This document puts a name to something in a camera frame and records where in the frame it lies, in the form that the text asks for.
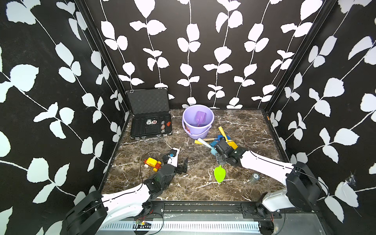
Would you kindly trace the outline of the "purple scoop pink handle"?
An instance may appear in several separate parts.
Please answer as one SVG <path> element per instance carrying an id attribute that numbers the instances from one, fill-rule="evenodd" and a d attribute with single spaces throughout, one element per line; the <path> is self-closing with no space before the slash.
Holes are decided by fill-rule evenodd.
<path id="1" fill-rule="evenodd" d="M 203 111 L 198 111 L 195 116 L 196 126 L 200 127 L 202 124 L 205 123 L 207 117 L 207 113 Z"/>

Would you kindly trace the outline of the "open black tool case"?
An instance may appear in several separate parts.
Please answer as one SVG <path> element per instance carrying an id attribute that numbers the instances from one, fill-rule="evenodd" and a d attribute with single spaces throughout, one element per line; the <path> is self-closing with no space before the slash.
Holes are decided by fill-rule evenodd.
<path id="1" fill-rule="evenodd" d="M 132 114 L 130 138 L 141 140 L 172 134 L 172 118 L 167 88 L 126 91 Z"/>

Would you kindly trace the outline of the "white perforated strip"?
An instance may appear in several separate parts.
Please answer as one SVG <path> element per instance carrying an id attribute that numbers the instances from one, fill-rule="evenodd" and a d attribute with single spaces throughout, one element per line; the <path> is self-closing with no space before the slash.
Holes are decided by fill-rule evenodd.
<path id="1" fill-rule="evenodd" d="M 106 225 L 100 231 L 259 233 L 260 226 L 255 221 L 152 221 L 145 225 L 120 221 Z"/>

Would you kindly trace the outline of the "purple plastic bucket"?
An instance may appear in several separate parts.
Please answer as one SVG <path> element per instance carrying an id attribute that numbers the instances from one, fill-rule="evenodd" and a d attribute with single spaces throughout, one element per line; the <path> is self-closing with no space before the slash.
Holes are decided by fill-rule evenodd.
<path id="1" fill-rule="evenodd" d="M 198 122 L 196 119 L 197 113 L 203 113 L 204 121 Z M 205 138 L 214 122 L 213 111 L 205 105 L 192 105 L 186 108 L 182 115 L 182 126 L 184 131 L 190 138 L 197 140 L 198 138 Z"/>

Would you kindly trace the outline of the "yellow red toy car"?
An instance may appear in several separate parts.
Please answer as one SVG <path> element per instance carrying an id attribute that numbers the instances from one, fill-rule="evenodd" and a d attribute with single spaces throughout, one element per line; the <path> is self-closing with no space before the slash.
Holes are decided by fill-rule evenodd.
<path id="1" fill-rule="evenodd" d="M 154 158 L 148 158 L 144 160 L 145 167 L 151 167 L 154 172 L 157 172 L 162 168 L 162 162 Z"/>

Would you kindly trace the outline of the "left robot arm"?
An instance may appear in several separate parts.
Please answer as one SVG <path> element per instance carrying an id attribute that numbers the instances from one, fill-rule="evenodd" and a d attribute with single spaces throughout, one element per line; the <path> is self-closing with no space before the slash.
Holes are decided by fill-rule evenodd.
<path id="1" fill-rule="evenodd" d="M 67 234 L 94 235 L 112 222 L 152 213 L 152 200 L 168 189 L 176 174 L 188 171 L 189 158 L 178 165 L 177 156 L 168 157 L 166 164 L 136 187 L 112 194 L 89 193 L 66 214 Z"/>

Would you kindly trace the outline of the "green trowel yellow handle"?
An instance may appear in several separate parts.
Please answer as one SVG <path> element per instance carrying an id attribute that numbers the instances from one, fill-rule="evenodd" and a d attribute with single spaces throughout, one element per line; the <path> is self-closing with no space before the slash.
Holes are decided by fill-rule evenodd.
<path id="1" fill-rule="evenodd" d="M 226 162 L 221 162 L 217 160 L 217 166 L 213 170 L 214 178 L 216 182 L 219 184 L 221 184 L 226 177 L 226 170 L 224 168 L 226 164 Z"/>

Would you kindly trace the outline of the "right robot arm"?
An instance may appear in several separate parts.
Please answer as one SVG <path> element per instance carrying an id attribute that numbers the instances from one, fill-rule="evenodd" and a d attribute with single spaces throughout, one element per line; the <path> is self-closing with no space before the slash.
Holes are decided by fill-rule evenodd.
<path id="1" fill-rule="evenodd" d="M 296 208 L 310 212 L 316 207 L 316 202 L 322 192 L 319 180 L 313 175 L 309 167 L 302 162 L 294 164 L 277 161 L 259 155 L 250 149 L 236 147 L 233 142 L 220 140 L 210 146 L 219 167 L 214 170 L 216 180 L 220 183 L 224 179 L 224 165 L 253 170 L 268 176 L 283 185 L 283 188 L 271 193 L 264 193 L 250 213 L 257 213 L 266 217 L 282 209 Z"/>

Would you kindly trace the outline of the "light blue plastic trowel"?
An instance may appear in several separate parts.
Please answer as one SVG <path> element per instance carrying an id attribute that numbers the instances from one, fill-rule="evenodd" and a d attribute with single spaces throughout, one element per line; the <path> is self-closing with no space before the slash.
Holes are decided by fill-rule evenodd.
<path id="1" fill-rule="evenodd" d="M 198 138 L 197 139 L 197 142 L 199 142 L 199 143 L 201 143 L 202 145 L 204 145 L 204 146 L 206 146 L 207 148 L 209 148 L 210 150 L 211 150 L 211 154 L 212 155 L 216 155 L 217 154 L 217 151 L 216 151 L 216 149 L 213 147 L 213 146 L 211 146 L 210 144 L 208 144 L 205 140 L 203 140 L 203 139 L 201 139 L 201 138 Z"/>

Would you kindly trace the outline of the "black front rail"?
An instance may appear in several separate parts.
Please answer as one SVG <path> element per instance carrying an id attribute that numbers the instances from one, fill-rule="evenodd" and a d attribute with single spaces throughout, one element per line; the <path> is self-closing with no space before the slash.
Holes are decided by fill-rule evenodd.
<path id="1" fill-rule="evenodd" d="M 225 201 L 147 201 L 145 203 L 126 202 L 117 203 L 115 200 L 103 202 L 107 208 L 107 215 L 115 220 L 125 218 L 152 219 L 167 216 L 168 214 L 240 214 L 244 219 L 254 221 L 271 221 L 281 219 L 284 212 L 316 212 L 317 205 L 313 208 L 286 208 L 274 212 L 267 210 L 261 202 L 225 202 Z"/>

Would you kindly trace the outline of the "yellow plastic square shovel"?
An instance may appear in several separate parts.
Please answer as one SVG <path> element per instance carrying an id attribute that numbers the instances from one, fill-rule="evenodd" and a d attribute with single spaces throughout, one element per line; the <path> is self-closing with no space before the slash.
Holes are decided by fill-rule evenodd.
<path id="1" fill-rule="evenodd" d="M 237 148 L 238 148 L 238 145 L 237 145 L 233 140 L 228 139 L 228 137 L 227 137 L 227 135 L 225 134 L 223 128 L 220 126 L 218 129 L 219 129 L 221 135 L 225 138 L 226 143 L 227 143 L 230 147 L 232 147 L 234 150 L 237 149 Z"/>

